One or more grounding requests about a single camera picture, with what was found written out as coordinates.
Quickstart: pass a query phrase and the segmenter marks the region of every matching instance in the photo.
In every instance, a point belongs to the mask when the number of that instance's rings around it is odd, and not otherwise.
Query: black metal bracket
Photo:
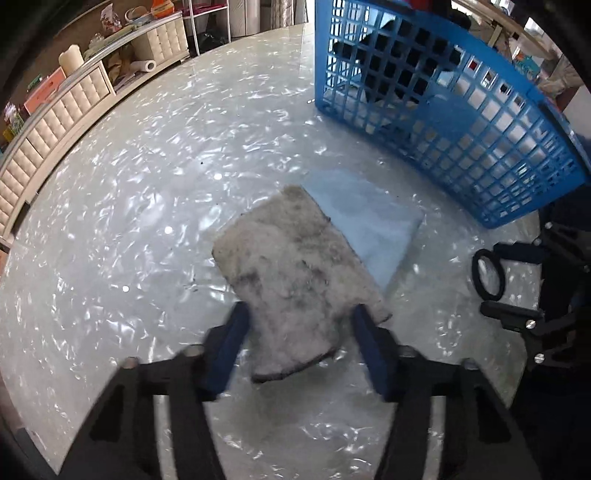
[[[583,232],[557,223],[546,223],[540,236],[531,244],[515,242],[513,244],[498,243],[493,247],[492,255],[503,260],[542,264],[550,258],[558,258],[573,268],[573,274],[579,271],[589,273],[591,262],[591,232]],[[474,277],[475,261],[473,259],[472,276]],[[549,322],[540,310],[524,309],[500,303],[500,298],[482,295],[482,287],[476,291],[483,298],[480,312],[501,321],[504,329],[518,332],[524,339],[527,351],[528,369],[539,365],[555,368],[580,368],[590,364],[591,354],[582,345],[587,344],[590,336],[587,330],[591,322],[588,309],[577,308],[568,315]]]
[[[80,428],[59,480],[161,480],[154,395],[167,395],[178,480],[225,480],[203,403],[227,387],[249,329],[246,304],[166,361],[127,358]],[[375,326],[364,306],[352,326],[374,389],[397,402],[376,480],[421,480],[427,458],[431,397],[445,396],[439,480],[539,480],[515,422],[478,365],[427,360]]]
[[[226,389],[249,324],[248,307],[239,302],[203,345],[152,364],[124,360],[78,431],[58,479],[161,480],[154,395],[168,396],[178,480],[225,479],[203,402]]]
[[[376,480],[423,478],[432,396],[446,398],[439,480],[541,478],[517,424],[475,361],[429,361],[377,327],[363,305],[352,323],[374,389],[398,403]]]
[[[547,222],[540,236],[531,244],[498,243],[493,252],[505,260],[542,264],[551,256],[559,257],[585,273],[591,264],[591,232],[584,232],[559,223]]]

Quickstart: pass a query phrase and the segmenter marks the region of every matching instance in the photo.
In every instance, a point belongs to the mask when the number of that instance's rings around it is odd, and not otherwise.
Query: paper towel roll
[[[65,52],[62,52],[57,59],[61,68],[64,70],[66,77],[69,77],[76,69],[82,67],[84,59],[82,53],[80,53],[80,47],[78,45],[70,45]]]
[[[129,72],[151,72],[156,68],[154,60],[133,61],[129,64]]]

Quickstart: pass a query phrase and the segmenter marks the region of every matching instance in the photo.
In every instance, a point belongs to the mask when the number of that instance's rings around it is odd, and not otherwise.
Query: blue laundry basket
[[[315,103],[495,228],[589,178],[562,114],[458,25],[389,0],[316,2]]]

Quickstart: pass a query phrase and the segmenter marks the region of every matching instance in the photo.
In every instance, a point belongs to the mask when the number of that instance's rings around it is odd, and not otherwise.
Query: marble floor
[[[309,26],[187,61],[99,121],[40,192],[0,284],[0,370],[53,468],[122,358],[169,358],[222,322],[236,298],[212,259],[219,230],[314,169],[344,168],[424,212],[389,326],[429,358],[474,357],[513,395],[523,344],[478,313],[469,263],[478,248],[533,238],[535,220],[487,231],[404,162],[320,116],[313,62]],[[507,270],[508,301],[534,306],[537,270]],[[228,478],[372,476],[392,405],[371,391],[350,339],[334,359],[264,385],[249,381],[248,348],[208,406]],[[435,472],[431,463],[426,478]]]

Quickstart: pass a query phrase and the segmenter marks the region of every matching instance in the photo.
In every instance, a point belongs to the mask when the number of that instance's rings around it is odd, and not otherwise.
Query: gray rag
[[[367,305],[390,312],[345,237],[301,187],[286,187],[228,227],[217,266],[252,312],[253,380],[284,378],[330,355],[339,322]]]

